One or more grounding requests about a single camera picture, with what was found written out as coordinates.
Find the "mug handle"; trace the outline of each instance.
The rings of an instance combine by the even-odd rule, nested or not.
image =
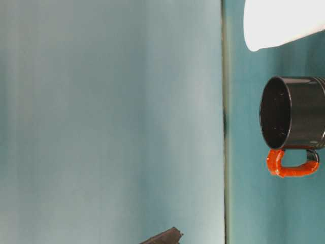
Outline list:
[[[266,162],[271,175],[278,175],[281,178],[302,177],[316,172],[319,168],[319,155],[314,150],[307,150],[307,161],[296,167],[283,167],[281,165],[284,153],[284,150],[270,150]]]

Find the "dark object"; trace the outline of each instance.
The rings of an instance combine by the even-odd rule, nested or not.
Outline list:
[[[175,227],[156,235],[140,244],[178,244],[183,234]]]
[[[260,122],[265,142],[275,153],[270,152],[268,157],[272,174],[285,177],[315,172],[319,157],[314,150],[325,147],[325,79],[271,78],[263,91]],[[278,157],[278,153],[286,149],[306,149],[307,163],[282,167],[284,154]]]

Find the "black object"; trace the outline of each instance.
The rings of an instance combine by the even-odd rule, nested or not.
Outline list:
[[[183,234],[175,227],[158,234],[140,244],[178,244]]]
[[[259,116],[264,140],[273,155],[277,150],[305,149],[307,162],[319,162],[315,150],[325,147],[325,78],[271,78],[263,91]],[[268,167],[272,174],[280,175],[281,166],[273,167],[278,159],[270,158],[272,150],[267,158],[271,160]],[[292,168],[289,175],[307,175],[298,172],[306,170],[307,166]],[[315,167],[307,169],[309,173],[314,170]]]

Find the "black mug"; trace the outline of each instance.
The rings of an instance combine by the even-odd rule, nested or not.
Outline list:
[[[264,88],[259,116],[271,149],[267,166],[272,175],[301,177],[318,169],[315,150],[325,147],[325,78],[272,77]],[[283,167],[288,149],[306,150],[306,163]]]

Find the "teal surface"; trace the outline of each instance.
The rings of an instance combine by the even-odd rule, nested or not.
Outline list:
[[[259,130],[259,101],[268,79],[325,76],[325,33],[250,52],[243,36],[244,1],[224,1],[229,244],[324,243],[325,167],[304,178],[269,174]],[[320,151],[321,161],[325,152]],[[289,151],[283,162],[305,161]]]
[[[222,243],[220,1],[0,2],[0,243]]]

